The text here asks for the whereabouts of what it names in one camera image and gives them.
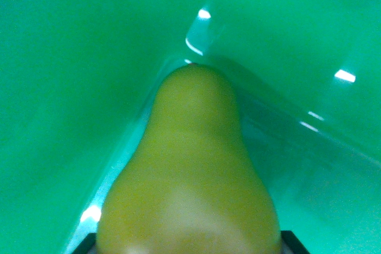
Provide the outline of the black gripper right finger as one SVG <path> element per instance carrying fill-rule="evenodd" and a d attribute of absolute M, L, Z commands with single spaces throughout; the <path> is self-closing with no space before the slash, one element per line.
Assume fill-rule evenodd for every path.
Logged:
<path fill-rule="evenodd" d="M 281 254 L 310 254 L 307 248 L 301 243 L 301 241 L 291 230 L 282 230 L 281 238 Z"/>

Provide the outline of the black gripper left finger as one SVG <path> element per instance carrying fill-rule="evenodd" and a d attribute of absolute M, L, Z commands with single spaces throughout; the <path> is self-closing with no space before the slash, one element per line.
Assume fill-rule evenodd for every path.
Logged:
<path fill-rule="evenodd" d="M 74 249 L 72 254 L 97 254 L 96 233 L 89 233 Z"/>

